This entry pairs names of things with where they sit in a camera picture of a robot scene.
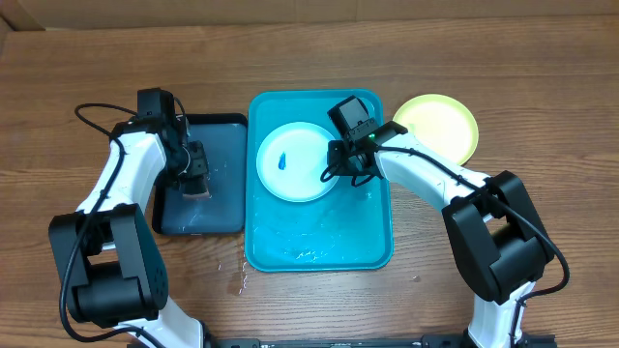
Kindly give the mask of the green scrubbing sponge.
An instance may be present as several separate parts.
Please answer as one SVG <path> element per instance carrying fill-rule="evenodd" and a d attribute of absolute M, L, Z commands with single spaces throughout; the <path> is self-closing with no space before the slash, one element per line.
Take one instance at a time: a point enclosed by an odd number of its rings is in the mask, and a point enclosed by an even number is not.
<path fill-rule="evenodd" d="M 185 199 L 210 198 L 208 185 L 201 180 L 191 180 L 181 185 L 181 192 Z"/>

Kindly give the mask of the light blue plate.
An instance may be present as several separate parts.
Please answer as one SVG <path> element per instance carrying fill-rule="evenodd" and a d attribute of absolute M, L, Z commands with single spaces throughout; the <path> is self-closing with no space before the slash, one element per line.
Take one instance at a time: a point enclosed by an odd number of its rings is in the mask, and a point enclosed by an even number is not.
<path fill-rule="evenodd" d="M 305 203 L 327 194 L 338 181 L 322 182 L 329 142 L 335 138 L 307 122 L 293 122 L 271 131 L 259 146 L 256 170 L 262 185 L 275 197 Z"/>

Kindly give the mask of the yellow-green plate front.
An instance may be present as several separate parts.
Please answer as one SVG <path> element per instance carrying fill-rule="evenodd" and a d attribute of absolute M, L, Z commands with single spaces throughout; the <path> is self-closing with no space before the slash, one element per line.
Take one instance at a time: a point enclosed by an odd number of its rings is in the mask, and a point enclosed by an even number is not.
<path fill-rule="evenodd" d="M 417 96 L 405 102 L 393 120 L 430 150 L 459 165 L 470 160 L 478 145 L 479 129 L 472 112 L 445 95 Z"/>

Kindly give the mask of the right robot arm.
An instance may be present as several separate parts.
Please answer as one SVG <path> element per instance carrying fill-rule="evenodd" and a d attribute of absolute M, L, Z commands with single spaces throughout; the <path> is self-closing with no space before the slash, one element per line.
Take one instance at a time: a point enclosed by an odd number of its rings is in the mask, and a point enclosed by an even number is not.
<path fill-rule="evenodd" d="M 552 335 L 520 327 L 536 282 L 558 256 L 520 179 L 466 169 L 424 146 L 396 122 L 378 125 L 350 96 L 328 116 L 339 132 L 328 145 L 320 179 L 348 176 L 354 187 L 373 178 L 397 183 L 441 213 L 457 269 L 474 292 L 474 312 L 462 334 L 426 335 L 424 347 L 553 347 Z"/>

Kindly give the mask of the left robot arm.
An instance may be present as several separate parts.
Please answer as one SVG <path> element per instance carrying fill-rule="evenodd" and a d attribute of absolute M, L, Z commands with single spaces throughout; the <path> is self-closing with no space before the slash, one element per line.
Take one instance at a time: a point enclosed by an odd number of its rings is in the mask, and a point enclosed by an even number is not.
<path fill-rule="evenodd" d="M 208 196 L 203 145 L 189 139 L 180 100 L 161 88 L 138 91 L 129 115 L 104 132 L 110 153 L 91 193 L 48 227 L 61 324 L 83 343 L 130 334 L 141 347 L 212 347 L 206 325 L 171 299 L 145 218 L 154 188 Z"/>

